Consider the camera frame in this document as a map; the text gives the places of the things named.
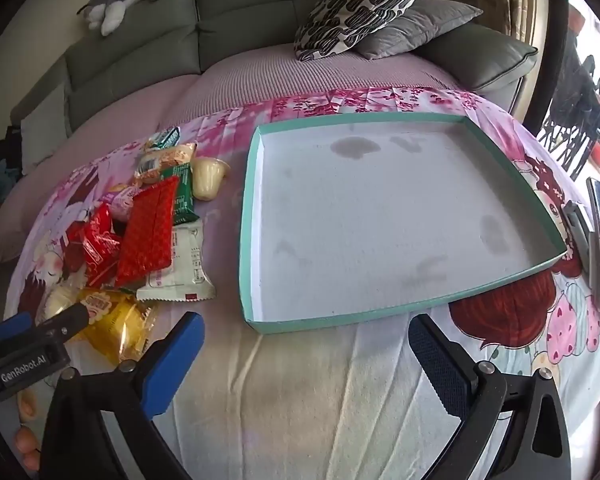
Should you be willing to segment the dark green snack packet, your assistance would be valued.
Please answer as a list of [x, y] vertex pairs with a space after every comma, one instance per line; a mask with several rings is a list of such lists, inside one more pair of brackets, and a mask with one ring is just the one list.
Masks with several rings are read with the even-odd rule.
[[195, 222], [198, 219], [198, 214], [195, 212], [193, 173], [189, 163], [186, 162], [186, 164], [166, 168], [160, 174], [160, 177], [162, 180], [178, 178], [173, 209], [174, 226]]

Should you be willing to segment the green white corn snack packet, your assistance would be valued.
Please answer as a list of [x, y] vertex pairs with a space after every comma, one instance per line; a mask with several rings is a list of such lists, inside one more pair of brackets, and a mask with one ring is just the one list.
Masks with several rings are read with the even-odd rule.
[[181, 128], [170, 127], [154, 133], [144, 144], [145, 152], [161, 151], [174, 148], [180, 143]]

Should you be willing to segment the black white patterned pillow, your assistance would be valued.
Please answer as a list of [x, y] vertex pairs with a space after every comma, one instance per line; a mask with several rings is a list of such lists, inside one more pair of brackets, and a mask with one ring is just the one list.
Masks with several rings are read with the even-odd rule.
[[294, 36], [301, 62], [347, 52], [400, 18], [415, 0], [321, 0]]

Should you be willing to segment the orange beige snack packet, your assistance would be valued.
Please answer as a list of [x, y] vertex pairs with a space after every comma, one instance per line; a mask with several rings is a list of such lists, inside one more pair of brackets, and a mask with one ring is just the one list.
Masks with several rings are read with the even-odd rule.
[[185, 143], [143, 154], [134, 171], [133, 182], [136, 185], [156, 183], [163, 170], [188, 164], [196, 151], [196, 143]]

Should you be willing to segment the grey green sofa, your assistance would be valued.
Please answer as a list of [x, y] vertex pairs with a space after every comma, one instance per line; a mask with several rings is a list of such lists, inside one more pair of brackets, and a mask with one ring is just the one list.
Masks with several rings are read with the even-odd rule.
[[20, 255], [35, 219], [72, 170], [119, 146], [219, 110], [367, 87], [460, 88], [511, 110], [538, 52], [475, 22], [422, 46], [371, 56], [364, 44], [301, 62], [292, 40], [320, 0], [158, 0], [110, 37], [88, 32], [12, 108], [15, 126], [50, 104], [64, 142], [0, 206], [0, 262]]

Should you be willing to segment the yellow jelly cup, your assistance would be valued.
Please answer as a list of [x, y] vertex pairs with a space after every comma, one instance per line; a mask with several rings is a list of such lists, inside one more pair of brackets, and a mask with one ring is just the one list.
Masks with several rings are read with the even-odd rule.
[[199, 157], [193, 161], [193, 192], [197, 200], [210, 202], [218, 196], [230, 166], [221, 159]]

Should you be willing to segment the red snack bag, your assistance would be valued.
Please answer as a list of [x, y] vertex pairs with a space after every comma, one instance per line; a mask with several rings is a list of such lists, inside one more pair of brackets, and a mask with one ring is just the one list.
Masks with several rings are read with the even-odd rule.
[[65, 274], [86, 266], [87, 287], [110, 282], [117, 273], [121, 242], [109, 205], [98, 205], [86, 220], [73, 221], [61, 239]]

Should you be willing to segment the pink cartoon print blanket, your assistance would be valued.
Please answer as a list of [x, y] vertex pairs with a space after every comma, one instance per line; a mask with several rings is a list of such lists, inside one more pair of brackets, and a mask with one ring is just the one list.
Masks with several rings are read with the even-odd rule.
[[156, 425], [195, 479], [419, 479], [458, 426], [410, 346], [549, 372], [600, 402], [600, 311], [562, 215], [583, 195], [473, 93], [369, 88], [181, 120], [230, 165], [196, 208], [204, 345]]

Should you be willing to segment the light grey sofa cushion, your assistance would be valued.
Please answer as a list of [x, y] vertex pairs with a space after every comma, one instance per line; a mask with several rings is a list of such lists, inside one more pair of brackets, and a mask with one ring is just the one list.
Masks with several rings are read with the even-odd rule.
[[25, 118], [21, 126], [21, 165], [26, 176], [45, 159], [52, 156], [69, 137], [66, 116], [67, 98], [63, 84], [48, 96]]

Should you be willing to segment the white printed snack packet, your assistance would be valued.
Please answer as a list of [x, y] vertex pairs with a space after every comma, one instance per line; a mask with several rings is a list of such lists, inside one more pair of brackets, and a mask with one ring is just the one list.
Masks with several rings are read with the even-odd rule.
[[172, 262], [152, 271], [144, 286], [137, 289], [140, 301], [197, 302], [215, 298], [215, 287], [202, 267], [204, 224], [195, 222], [174, 226]]

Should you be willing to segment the teal shallow cardboard tray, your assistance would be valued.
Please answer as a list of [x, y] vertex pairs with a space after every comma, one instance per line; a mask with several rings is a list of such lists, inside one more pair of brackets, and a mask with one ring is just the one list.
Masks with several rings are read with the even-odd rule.
[[539, 194], [467, 117], [344, 114], [254, 130], [239, 293], [260, 333], [447, 304], [566, 251]]

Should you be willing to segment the folding chair on balcony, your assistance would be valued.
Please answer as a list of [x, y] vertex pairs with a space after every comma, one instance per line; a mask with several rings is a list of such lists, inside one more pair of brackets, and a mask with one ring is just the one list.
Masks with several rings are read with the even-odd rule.
[[571, 180], [577, 180], [600, 140], [600, 71], [584, 50], [585, 16], [570, 6], [558, 83], [539, 140]]

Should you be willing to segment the plain grey pillow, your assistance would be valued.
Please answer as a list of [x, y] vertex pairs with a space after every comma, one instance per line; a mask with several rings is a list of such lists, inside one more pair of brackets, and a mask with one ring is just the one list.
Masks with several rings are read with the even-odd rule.
[[471, 4], [453, 0], [415, 0], [384, 28], [366, 36], [354, 50], [368, 60], [411, 52], [483, 14]]

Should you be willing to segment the clear bag round pastry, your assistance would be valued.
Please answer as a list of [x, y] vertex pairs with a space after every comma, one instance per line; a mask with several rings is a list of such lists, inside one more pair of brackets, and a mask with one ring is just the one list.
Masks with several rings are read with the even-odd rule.
[[80, 286], [68, 281], [53, 285], [38, 307], [35, 324], [40, 325], [75, 304], [78, 301], [80, 290]]

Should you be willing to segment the red snack packet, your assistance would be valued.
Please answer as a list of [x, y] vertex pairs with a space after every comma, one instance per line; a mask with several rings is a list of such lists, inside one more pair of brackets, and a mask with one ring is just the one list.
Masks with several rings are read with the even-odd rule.
[[174, 200], [178, 178], [166, 178], [134, 197], [122, 240], [116, 286], [125, 287], [172, 263]]

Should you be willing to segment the yellow cake snack packet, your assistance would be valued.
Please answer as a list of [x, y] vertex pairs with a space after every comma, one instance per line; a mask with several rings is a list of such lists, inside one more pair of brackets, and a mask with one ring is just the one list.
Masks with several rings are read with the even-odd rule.
[[88, 313], [80, 336], [97, 352], [114, 365], [142, 357], [158, 314], [155, 301], [140, 301], [125, 290], [84, 288], [78, 303]]

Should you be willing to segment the dark clothes pile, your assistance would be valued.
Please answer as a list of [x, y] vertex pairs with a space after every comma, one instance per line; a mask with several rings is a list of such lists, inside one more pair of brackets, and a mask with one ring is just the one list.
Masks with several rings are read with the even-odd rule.
[[0, 140], [0, 204], [22, 178], [22, 136], [19, 126], [9, 126]]

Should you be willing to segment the pink snack packet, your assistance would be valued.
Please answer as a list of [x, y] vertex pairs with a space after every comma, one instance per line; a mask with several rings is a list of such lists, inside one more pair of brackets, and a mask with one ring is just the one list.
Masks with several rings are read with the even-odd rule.
[[109, 206], [114, 220], [128, 222], [133, 208], [134, 197], [140, 192], [137, 185], [116, 184], [110, 188], [100, 201]]

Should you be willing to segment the grey phone stand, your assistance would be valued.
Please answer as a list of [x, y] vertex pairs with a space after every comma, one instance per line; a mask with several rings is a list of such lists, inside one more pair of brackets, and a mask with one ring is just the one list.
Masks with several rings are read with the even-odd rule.
[[590, 273], [591, 245], [590, 238], [594, 233], [593, 223], [588, 218], [588, 211], [583, 204], [570, 200], [564, 206], [568, 228], [577, 246], [578, 255], [585, 274]]

